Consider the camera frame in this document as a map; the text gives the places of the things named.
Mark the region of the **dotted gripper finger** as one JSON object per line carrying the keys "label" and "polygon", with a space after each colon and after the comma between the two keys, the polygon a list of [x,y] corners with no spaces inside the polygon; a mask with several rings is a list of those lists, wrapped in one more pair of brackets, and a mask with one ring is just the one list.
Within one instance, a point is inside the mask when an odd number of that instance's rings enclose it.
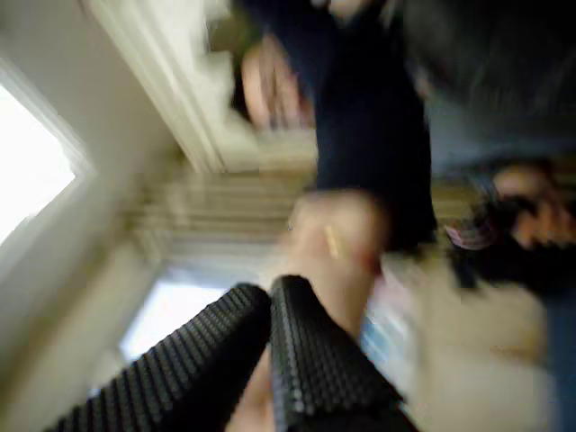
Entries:
{"label": "dotted gripper finger", "polygon": [[270,307],[261,288],[236,285],[49,430],[224,430],[269,339]]}
{"label": "dotted gripper finger", "polygon": [[274,281],[270,360],[278,431],[413,431],[402,397],[327,314],[309,281]]}

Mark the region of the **person's left hand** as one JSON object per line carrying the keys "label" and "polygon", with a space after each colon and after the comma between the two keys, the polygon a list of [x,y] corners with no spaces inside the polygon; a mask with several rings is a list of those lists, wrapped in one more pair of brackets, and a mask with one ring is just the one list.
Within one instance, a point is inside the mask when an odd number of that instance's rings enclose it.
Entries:
{"label": "person's left hand", "polygon": [[328,315],[358,338],[390,220],[359,191],[311,193],[300,199],[280,243],[274,275],[307,278]]}

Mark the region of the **person's right hand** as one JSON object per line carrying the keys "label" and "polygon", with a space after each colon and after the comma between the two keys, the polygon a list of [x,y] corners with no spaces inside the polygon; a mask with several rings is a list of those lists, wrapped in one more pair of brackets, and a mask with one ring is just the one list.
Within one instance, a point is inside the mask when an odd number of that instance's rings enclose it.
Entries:
{"label": "person's right hand", "polygon": [[575,244],[575,217],[568,210],[552,175],[540,166],[512,165],[492,180],[498,197],[525,199],[535,211],[522,211],[512,237],[523,248],[568,247]]}

